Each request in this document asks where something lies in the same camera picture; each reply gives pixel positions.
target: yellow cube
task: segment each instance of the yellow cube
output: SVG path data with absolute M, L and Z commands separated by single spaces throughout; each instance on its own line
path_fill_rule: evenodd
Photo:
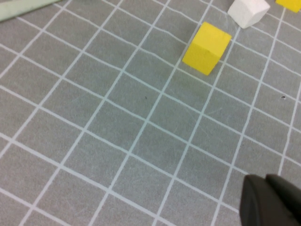
M 301 9 L 301 0 L 276 0 L 276 3 L 295 13 Z
M 182 61 L 203 74 L 209 75 L 222 57 L 230 40 L 231 35 L 204 22 Z

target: cube face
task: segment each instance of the cube face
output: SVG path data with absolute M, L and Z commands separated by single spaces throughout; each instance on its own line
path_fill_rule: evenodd
M 235 0 L 228 14 L 241 28 L 247 28 L 259 22 L 269 8 L 265 0 Z
M 222 57 L 231 35 L 204 22 L 185 53 L 183 62 L 209 75 Z
M 193 38 L 192 43 L 207 49 L 218 57 L 222 57 L 230 40 L 231 35 L 204 22 L 199 28 L 196 36 Z
M 301 0 L 276 0 L 276 3 L 295 13 L 301 9 Z
M 207 49 L 191 43 L 182 61 L 199 72 L 209 75 L 219 60 L 220 57 Z

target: white block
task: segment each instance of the white block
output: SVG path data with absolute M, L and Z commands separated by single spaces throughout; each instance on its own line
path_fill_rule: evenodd
M 259 22 L 269 8 L 265 0 L 235 0 L 228 14 L 241 28 L 247 28 Z

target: gray cutting mat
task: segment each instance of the gray cutting mat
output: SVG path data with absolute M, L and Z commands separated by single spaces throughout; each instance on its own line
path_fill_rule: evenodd
M 301 12 L 69 0 L 0 24 L 0 225 L 238 226 L 243 177 L 301 187 Z M 203 21 L 232 41 L 181 63 Z

